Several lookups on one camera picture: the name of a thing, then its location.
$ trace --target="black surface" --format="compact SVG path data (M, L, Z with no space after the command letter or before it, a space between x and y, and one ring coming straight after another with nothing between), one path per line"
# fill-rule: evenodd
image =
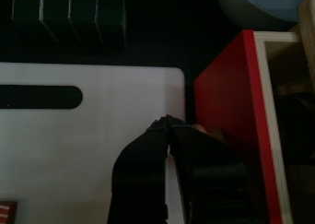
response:
M32 43L9 20L0 0L0 61L179 67L186 75L187 121L195 121L192 81L239 29L216 0L126 0L127 47Z
M73 86L0 85L0 109L76 108L83 92Z

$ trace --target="blue bowl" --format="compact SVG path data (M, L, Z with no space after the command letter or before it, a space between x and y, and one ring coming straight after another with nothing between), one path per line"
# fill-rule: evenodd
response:
M242 29L288 30L298 22L303 0L218 0L230 21Z

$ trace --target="white cutting board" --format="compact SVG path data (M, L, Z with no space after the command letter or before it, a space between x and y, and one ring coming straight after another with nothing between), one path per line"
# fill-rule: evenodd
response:
M0 63L1 84L71 85L84 95L72 110L0 110L0 200L19 202L16 224L104 224L119 152L154 120L184 117L182 71ZM168 180L172 190L174 171ZM171 207L170 224L180 212Z

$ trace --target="red object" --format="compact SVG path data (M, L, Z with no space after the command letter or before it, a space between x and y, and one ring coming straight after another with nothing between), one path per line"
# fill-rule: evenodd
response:
M272 150L252 30L244 30L195 81L196 122L223 129L244 161L248 189L260 215L282 224Z
M13 224L16 208L16 202L0 202L0 224Z

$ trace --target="dark background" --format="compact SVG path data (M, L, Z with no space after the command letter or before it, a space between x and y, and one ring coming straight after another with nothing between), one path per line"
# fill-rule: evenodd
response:
M37 44L11 21L12 0L0 0L0 61L170 66L186 77L187 122L195 122L194 79L240 31L216 0L126 0L127 47Z

